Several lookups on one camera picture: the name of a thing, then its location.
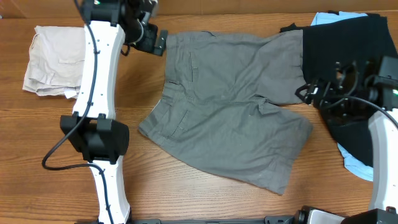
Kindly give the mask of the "grey shorts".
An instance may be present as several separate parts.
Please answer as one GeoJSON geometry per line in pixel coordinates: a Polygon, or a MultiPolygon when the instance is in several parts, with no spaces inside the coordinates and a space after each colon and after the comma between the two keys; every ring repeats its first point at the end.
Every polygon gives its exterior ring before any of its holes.
{"type": "Polygon", "coordinates": [[[139,131],[191,167],[283,194],[313,129],[287,109],[302,64],[301,30],[170,35],[162,97],[139,131]]]}

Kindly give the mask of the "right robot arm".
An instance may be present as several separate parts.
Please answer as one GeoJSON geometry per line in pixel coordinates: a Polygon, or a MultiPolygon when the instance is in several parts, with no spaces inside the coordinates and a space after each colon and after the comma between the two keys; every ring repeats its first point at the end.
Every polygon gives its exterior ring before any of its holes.
{"type": "Polygon", "coordinates": [[[369,60],[364,73],[356,62],[338,66],[336,82],[323,79],[299,87],[304,103],[332,121],[366,120],[373,145],[373,192],[366,212],[342,217],[302,207],[289,223],[397,223],[397,58],[369,60]]]}

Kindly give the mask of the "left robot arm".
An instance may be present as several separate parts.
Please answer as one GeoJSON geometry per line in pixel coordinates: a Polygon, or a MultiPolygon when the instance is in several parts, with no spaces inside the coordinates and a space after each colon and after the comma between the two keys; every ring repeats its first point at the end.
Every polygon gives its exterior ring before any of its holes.
{"type": "Polygon", "coordinates": [[[115,89],[120,56],[136,49],[161,56],[167,30],[149,23],[157,0],[82,1],[77,5],[85,23],[85,59],[72,115],[60,127],[84,166],[93,174],[99,202],[96,223],[131,223],[123,179],[123,157],[129,128],[116,119],[115,89]]]}

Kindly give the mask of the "black garment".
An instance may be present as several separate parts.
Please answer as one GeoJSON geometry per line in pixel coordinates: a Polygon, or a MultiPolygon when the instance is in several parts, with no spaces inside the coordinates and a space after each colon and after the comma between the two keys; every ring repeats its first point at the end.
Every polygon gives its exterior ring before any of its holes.
{"type": "MultiPolygon", "coordinates": [[[[300,27],[300,30],[306,84],[317,79],[335,83],[338,66],[356,62],[359,72],[364,73],[369,60],[377,61],[383,56],[397,58],[387,18],[378,14],[300,27]]],[[[338,144],[365,165],[373,166],[373,145],[366,120],[341,124],[323,111],[320,114],[338,144]]]]}

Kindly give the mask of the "folded beige shorts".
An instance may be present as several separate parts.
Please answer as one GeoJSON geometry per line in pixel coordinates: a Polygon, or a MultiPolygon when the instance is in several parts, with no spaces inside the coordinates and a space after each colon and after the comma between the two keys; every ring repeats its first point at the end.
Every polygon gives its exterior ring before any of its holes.
{"type": "Polygon", "coordinates": [[[84,61],[84,28],[36,26],[22,89],[38,96],[76,98],[84,61]]]}

